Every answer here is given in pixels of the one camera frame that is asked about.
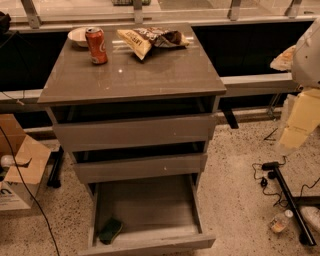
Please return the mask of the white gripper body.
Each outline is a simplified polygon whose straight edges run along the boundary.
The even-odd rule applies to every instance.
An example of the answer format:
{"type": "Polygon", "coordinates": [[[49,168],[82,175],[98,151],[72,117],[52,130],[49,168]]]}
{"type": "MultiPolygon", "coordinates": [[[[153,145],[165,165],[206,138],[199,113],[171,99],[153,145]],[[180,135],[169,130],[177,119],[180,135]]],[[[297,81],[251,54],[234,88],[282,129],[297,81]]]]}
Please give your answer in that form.
{"type": "Polygon", "coordinates": [[[320,90],[306,88],[284,101],[276,150],[287,156],[297,150],[320,125],[320,90]]]}

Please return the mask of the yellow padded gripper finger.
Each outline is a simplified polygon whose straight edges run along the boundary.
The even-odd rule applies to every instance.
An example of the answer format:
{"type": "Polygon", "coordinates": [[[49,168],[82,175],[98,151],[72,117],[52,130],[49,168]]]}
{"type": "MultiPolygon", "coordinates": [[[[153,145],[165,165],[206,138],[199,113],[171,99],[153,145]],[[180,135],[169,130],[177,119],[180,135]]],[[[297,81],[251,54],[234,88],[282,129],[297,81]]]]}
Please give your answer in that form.
{"type": "Polygon", "coordinates": [[[290,71],[293,63],[293,55],[295,52],[296,46],[290,46],[281,54],[279,54],[276,58],[272,60],[270,63],[270,67],[272,69],[278,71],[290,71]]]}

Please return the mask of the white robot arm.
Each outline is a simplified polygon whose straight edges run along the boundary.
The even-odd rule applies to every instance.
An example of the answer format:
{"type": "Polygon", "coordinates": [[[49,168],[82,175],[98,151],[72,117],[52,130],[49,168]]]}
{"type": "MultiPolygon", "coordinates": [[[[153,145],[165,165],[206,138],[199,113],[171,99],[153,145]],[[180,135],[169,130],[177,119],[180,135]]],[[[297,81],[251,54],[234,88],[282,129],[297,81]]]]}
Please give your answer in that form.
{"type": "Polygon", "coordinates": [[[320,18],[297,43],[278,55],[270,67],[290,71],[302,91],[285,100],[276,149],[282,156],[297,150],[320,125],[320,18]]]}

